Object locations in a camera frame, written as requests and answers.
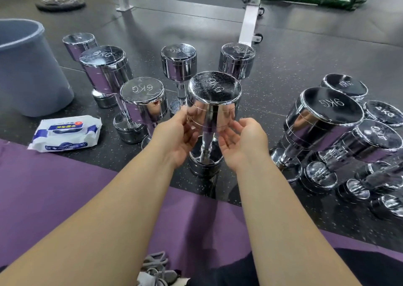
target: hand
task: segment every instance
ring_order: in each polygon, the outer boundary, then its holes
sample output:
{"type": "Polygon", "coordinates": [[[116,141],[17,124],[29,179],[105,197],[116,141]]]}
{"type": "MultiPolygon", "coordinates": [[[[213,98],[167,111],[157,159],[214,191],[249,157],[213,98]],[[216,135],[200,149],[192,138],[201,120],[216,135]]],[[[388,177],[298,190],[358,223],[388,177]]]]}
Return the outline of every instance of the hand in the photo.
{"type": "Polygon", "coordinates": [[[187,122],[186,109],[183,106],[170,120],[158,124],[149,143],[157,147],[158,155],[162,154],[174,168],[183,164],[199,137],[198,131],[191,129],[187,122]]]}
{"type": "Polygon", "coordinates": [[[219,146],[228,167],[235,172],[256,157],[269,156],[267,135],[253,118],[233,121],[220,132],[219,146]]]}

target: black pants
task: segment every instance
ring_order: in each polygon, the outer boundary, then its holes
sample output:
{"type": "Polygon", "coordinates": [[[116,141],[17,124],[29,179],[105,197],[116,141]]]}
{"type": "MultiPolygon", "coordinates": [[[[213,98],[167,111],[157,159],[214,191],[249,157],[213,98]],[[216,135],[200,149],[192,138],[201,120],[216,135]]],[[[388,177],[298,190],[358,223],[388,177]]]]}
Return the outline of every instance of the black pants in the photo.
{"type": "MultiPolygon", "coordinates": [[[[362,286],[403,285],[403,263],[382,253],[335,249],[362,286]]],[[[191,278],[187,286],[258,286],[252,252],[230,265],[191,278]]]]}

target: metal caster wheel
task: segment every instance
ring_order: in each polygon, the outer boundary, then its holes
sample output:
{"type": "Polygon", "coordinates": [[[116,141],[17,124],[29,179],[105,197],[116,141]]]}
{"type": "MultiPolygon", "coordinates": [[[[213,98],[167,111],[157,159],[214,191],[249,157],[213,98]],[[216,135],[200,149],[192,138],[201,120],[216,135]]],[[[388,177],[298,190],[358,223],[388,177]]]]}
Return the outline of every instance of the metal caster wheel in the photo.
{"type": "Polygon", "coordinates": [[[253,44],[259,44],[261,41],[263,41],[263,35],[262,34],[254,34],[253,44]]]}
{"type": "Polygon", "coordinates": [[[262,16],[263,14],[264,14],[264,8],[260,7],[259,12],[258,12],[258,16],[262,16]]]}

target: wet wipes package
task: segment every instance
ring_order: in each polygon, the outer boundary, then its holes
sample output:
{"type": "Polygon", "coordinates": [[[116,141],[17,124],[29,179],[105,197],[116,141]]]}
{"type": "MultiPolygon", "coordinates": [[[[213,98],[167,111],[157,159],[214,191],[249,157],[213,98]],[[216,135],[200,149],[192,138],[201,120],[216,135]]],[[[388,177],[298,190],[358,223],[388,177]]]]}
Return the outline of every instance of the wet wipes package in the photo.
{"type": "Polygon", "coordinates": [[[45,119],[39,124],[28,149],[66,151],[97,145],[101,119],[89,115],[45,119]]]}

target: gym floor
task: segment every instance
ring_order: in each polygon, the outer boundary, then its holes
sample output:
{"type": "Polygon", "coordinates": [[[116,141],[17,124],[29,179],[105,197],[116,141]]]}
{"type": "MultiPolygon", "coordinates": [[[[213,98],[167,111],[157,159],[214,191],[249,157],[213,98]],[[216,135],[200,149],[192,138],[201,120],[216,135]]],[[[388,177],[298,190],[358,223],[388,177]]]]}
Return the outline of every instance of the gym floor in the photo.
{"type": "MultiPolygon", "coordinates": [[[[87,7],[70,13],[41,13],[38,0],[0,0],[0,17],[41,22],[46,38],[75,92],[66,110],[49,118],[74,115],[101,117],[99,145],[61,155],[120,171],[139,152],[138,145],[121,142],[112,126],[116,110],[100,110],[79,64],[68,55],[61,39],[74,32],[93,33],[99,44],[123,48],[135,76],[161,80],[168,99],[176,86],[164,77],[160,50],[172,43],[188,43],[198,51],[198,70],[216,70],[220,47],[236,42],[244,11],[179,2],[130,0],[132,11],[115,10],[117,0],[85,0],[87,7]]],[[[327,73],[345,73],[362,80],[368,97],[403,109],[400,92],[403,67],[403,0],[368,0],[353,12],[312,5],[263,2],[265,14],[256,32],[264,36],[254,46],[257,56],[251,76],[242,81],[240,117],[257,119],[274,146],[282,123],[301,91],[318,86],[327,73]]],[[[7,98],[0,102],[0,138],[28,145],[39,123],[14,112],[7,98]]],[[[350,165],[343,176],[353,171],[350,165]]],[[[187,166],[175,172],[171,186],[241,205],[237,182],[223,164],[216,185],[194,177],[187,166]]],[[[316,225],[330,232],[403,251],[403,227],[374,218],[365,207],[351,208],[334,195],[311,196],[296,186],[316,225]]]]}

